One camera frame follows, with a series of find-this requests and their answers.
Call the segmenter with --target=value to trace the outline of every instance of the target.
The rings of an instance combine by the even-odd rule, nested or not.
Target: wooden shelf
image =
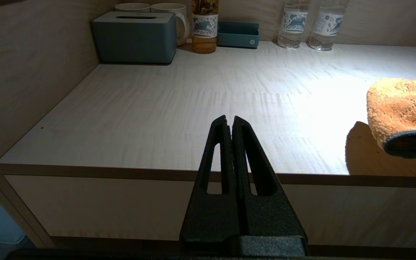
[[[251,123],[276,173],[416,177],[416,160],[385,154],[367,125],[365,95],[382,77],[416,79],[416,47],[261,42],[210,55],[178,49],[168,66],[101,64],[0,165],[125,168],[149,179],[195,172],[224,114]]]

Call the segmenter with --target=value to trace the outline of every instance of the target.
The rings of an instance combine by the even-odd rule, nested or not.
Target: teal tray
[[[218,46],[257,49],[258,45],[258,23],[219,22]]]

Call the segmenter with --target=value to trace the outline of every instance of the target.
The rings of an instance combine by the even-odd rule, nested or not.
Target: drawer front
[[[178,240],[193,182],[6,175],[52,236]],[[315,245],[416,247],[416,189],[283,185]],[[220,191],[220,184],[210,186]]]

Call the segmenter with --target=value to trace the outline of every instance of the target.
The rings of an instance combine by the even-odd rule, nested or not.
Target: white wooden surface
[[[0,157],[99,64],[89,21],[117,2],[0,6]]]
[[[193,187],[185,181],[5,177],[47,232],[61,237],[178,240]],[[310,244],[416,247],[416,189],[283,188]]]
[[[99,65],[0,163],[196,171],[212,120],[225,114],[251,123],[277,173],[416,176],[415,160],[380,160],[356,125],[381,77],[416,79],[416,47],[261,42],[212,55],[178,49],[169,66]],[[350,131],[372,145],[352,145]]]
[[[123,0],[149,4],[164,0]],[[191,8],[191,0],[172,0]],[[221,21],[254,22],[261,40],[277,40],[284,0],[220,0]],[[302,41],[307,42],[319,9],[313,0]],[[351,0],[336,43],[416,46],[416,0]]]

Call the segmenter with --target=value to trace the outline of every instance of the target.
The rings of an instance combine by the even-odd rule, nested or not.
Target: bottle label
[[[214,38],[218,36],[218,15],[192,14],[192,35],[197,38]]]
[[[297,9],[285,9],[283,11],[282,29],[287,33],[303,33],[306,26],[307,13]]]
[[[343,14],[320,12],[314,25],[314,33],[323,36],[335,36],[340,29]]]

